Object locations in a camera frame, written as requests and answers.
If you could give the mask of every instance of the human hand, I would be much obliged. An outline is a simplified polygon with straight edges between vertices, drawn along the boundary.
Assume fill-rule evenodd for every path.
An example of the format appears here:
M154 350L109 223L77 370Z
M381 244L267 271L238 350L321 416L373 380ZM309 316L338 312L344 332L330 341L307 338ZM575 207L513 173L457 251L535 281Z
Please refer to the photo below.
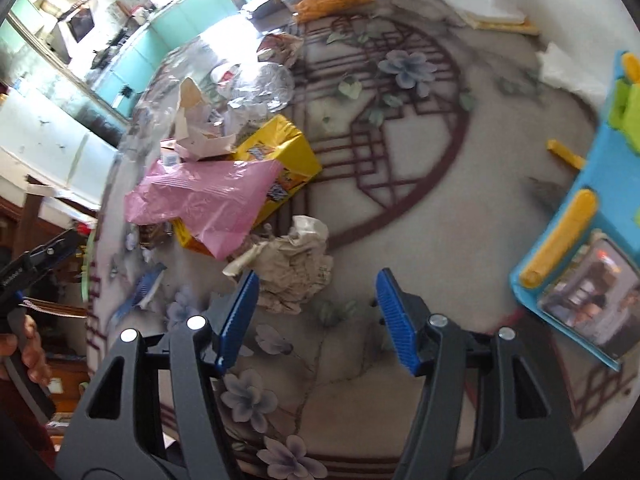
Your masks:
M47 386L51 380L51 368L47 365L42 340L36 322L31 316L24 316L24 335L27 338L27 344L22 349L22 362L29 369L29 378L34 383ZM14 334L0 335L0 357L12 355L17 346L18 338ZM9 375L1 364L0 379L9 380Z

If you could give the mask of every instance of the red sleeve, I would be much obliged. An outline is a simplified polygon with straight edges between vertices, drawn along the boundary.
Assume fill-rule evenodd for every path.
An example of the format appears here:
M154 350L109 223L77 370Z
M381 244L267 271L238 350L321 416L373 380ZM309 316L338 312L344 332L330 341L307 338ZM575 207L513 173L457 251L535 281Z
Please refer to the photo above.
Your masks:
M20 392L11 381L0 380L0 404L18 430L36 451L41 459L53 469L56 463L56 451L44 426L36 420Z

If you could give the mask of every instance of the yellow box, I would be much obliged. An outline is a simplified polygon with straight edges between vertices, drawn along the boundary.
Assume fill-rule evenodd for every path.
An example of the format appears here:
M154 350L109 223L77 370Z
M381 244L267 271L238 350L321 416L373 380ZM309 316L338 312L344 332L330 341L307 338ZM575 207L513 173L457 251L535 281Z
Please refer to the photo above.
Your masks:
M264 222L277 208L315 177L322 166L302 132L286 117L276 115L245 142L234 160L279 160L284 169L267 193L267 202L260 210L254 227Z
M201 241L196 240L196 238L191 235L182 220L176 218L175 220L171 220L171 224L174 226L175 237L182 247L191 251L195 251L197 253L208 254L209 256L212 256L205 245Z

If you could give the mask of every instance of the crumpled brown paper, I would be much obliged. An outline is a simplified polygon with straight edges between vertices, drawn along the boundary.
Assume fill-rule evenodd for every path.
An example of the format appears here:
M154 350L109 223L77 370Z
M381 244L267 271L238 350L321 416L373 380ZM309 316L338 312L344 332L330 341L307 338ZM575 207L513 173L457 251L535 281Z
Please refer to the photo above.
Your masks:
M324 254L329 229L309 216L294 216L287 236L258 238L223 273L238 276L251 269L260 277L258 306L276 314L299 314L331 280L334 259Z

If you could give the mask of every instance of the pink wrapper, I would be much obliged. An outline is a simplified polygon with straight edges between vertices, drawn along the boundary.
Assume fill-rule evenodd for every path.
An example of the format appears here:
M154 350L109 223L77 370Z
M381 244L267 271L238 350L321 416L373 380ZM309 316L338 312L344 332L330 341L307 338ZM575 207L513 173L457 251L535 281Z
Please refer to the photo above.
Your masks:
M125 195L125 218L138 225L181 218L215 258L226 258L244 241L281 170L277 160L156 161Z

